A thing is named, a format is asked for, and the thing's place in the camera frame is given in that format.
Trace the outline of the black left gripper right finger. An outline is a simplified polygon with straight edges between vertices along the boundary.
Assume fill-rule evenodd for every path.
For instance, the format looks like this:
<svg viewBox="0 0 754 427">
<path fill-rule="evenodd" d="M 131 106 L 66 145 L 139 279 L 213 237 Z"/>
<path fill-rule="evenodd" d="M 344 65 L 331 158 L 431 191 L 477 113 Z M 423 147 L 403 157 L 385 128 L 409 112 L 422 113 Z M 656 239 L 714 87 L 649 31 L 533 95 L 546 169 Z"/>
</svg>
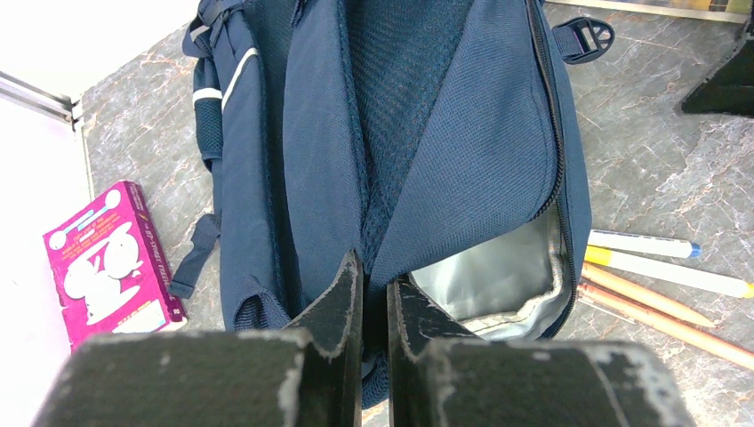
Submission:
<svg viewBox="0 0 754 427">
<path fill-rule="evenodd" d="M 411 280 L 387 290 L 395 426 L 690 426 L 675 379 L 628 342 L 488 342 Z"/>
</svg>

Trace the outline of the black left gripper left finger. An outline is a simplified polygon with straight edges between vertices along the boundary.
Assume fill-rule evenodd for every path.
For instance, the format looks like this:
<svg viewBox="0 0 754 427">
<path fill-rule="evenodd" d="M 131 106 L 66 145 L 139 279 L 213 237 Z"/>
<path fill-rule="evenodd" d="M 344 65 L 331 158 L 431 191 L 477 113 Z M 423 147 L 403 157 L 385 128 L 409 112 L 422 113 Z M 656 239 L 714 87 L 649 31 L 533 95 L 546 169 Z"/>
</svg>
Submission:
<svg viewBox="0 0 754 427">
<path fill-rule="evenodd" d="M 101 334 L 62 368 L 38 426 L 358 426 L 363 271 L 280 330 Z"/>
</svg>

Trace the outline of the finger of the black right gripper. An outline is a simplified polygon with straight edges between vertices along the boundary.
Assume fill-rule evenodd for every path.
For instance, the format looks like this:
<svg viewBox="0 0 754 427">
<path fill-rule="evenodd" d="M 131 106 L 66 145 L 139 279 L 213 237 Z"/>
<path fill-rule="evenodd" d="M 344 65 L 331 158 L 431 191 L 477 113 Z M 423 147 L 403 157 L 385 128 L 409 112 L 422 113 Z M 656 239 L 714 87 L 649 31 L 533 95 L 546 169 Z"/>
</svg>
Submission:
<svg viewBox="0 0 754 427">
<path fill-rule="evenodd" d="M 733 52 L 681 101 L 680 111 L 753 118 L 753 12 Z"/>
</svg>

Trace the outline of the purple paperback book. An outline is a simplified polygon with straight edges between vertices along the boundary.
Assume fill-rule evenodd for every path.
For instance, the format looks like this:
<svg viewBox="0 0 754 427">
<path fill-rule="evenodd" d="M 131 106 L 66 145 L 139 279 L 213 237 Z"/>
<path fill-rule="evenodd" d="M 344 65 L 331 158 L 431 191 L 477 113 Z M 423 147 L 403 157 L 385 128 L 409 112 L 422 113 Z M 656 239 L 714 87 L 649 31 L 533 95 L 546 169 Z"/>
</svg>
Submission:
<svg viewBox="0 0 754 427">
<path fill-rule="evenodd" d="M 44 244 L 71 349 L 95 334 L 187 324 L 168 293 L 172 273 L 139 184 L 115 183 L 44 234 Z"/>
</svg>

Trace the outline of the navy blue student backpack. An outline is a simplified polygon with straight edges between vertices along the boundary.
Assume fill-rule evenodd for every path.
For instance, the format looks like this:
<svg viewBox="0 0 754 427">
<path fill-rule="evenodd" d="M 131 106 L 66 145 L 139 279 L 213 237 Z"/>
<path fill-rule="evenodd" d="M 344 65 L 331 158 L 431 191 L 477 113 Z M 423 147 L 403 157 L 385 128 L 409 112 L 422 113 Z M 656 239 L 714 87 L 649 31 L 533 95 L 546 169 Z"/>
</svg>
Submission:
<svg viewBox="0 0 754 427">
<path fill-rule="evenodd" d="M 456 320 L 499 317 L 489 339 L 554 336 L 591 229 L 566 69 L 613 40 L 540 1 L 201 2 L 182 50 L 213 211 L 168 293 L 219 249 L 225 327 L 278 329 L 354 252 L 365 407 L 389 394 L 398 278 Z"/>
</svg>

